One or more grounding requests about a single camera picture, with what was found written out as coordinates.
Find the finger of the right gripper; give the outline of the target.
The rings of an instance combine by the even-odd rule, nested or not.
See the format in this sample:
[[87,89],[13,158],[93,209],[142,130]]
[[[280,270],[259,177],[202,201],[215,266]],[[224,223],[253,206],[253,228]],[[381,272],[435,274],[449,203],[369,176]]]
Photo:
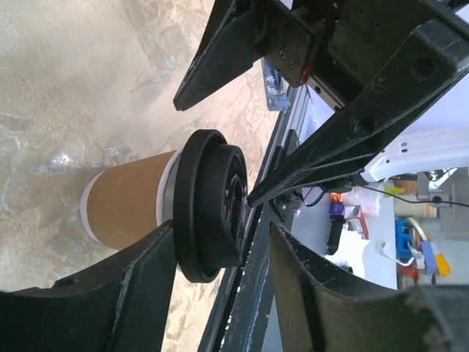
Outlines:
[[403,130],[468,74],[468,24],[416,27],[366,88],[336,111],[248,196],[255,207],[288,191],[345,191]]
[[249,70],[263,54],[265,20],[261,1],[215,1],[175,109],[190,109]]

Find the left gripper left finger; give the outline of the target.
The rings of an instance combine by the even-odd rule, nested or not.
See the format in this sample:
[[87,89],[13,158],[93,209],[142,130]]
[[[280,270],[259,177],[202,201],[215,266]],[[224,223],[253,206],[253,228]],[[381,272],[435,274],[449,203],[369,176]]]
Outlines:
[[50,288],[1,293],[2,351],[160,351],[174,284],[170,221]]

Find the brown paper cup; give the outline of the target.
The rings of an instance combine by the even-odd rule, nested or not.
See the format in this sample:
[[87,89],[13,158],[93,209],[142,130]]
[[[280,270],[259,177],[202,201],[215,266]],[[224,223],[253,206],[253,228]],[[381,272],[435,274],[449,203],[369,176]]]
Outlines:
[[86,185],[81,223],[89,237],[115,250],[141,240],[173,218],[182,149],[114,166]]

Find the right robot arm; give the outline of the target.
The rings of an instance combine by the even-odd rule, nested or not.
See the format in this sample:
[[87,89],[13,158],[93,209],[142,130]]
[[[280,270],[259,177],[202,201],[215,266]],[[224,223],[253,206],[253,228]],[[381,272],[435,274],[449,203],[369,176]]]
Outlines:
[[336,191],[468,164],[467,128],[404,131],[468,74],[463,1],[216,1],[174,97],[184,111],[266,59],[332,116],[248,196]]

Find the black cup lid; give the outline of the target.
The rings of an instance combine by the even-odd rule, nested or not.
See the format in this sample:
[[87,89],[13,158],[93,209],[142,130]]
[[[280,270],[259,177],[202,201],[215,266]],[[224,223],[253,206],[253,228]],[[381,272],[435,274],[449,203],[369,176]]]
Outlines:
[[217,130],[195,131],[182,149],[173,203],[175,254],[190,282],[212,282],[242,262],[247,170],[243,151]]

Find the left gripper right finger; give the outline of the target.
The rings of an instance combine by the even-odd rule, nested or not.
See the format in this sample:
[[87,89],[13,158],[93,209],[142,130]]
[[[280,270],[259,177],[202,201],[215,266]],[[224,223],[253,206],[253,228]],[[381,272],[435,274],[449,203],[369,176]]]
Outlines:
[[467,351],[468,286],[397,291],[357,277],[270,225],[284,351]]

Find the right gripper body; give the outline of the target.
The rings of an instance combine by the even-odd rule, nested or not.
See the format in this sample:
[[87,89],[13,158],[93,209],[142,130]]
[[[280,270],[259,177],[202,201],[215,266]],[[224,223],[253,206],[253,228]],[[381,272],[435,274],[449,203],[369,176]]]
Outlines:
[[293,86],[310,81],[333,107],[411,106],[439,90],[422,37],[427,1],[258,1],[258,49]]

